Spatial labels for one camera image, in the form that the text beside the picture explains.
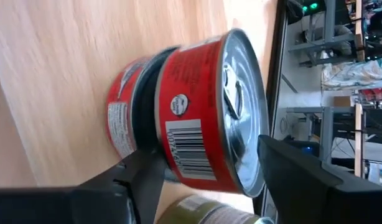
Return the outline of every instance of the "red label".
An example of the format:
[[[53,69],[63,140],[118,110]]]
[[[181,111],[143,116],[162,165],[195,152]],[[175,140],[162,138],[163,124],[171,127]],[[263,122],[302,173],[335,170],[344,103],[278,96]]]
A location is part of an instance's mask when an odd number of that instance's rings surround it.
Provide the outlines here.
[[[159,92],[161,138],[170,168],[190,187],[239,192],[220,139],[217,65],[222,41],[176,50]]]
[[[130,106],[135,83],[146,60],[147,58],[139,58],[128,64],[116,77],[107,97],[107,133],[109,140],[122,158],[136,149],[130,120]]]

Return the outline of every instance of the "metal can lid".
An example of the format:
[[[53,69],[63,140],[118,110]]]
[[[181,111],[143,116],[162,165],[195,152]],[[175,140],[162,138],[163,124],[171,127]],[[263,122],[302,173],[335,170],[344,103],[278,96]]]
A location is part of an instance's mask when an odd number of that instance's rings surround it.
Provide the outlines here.
[[[268,112],[263,79],[253,47],[240,29],[227,33],[219,59],[217,99],[223,143],[228,146],[230,171],[243,193],[257,196],[263,188],[258,159],[258,136],[268,134]]]

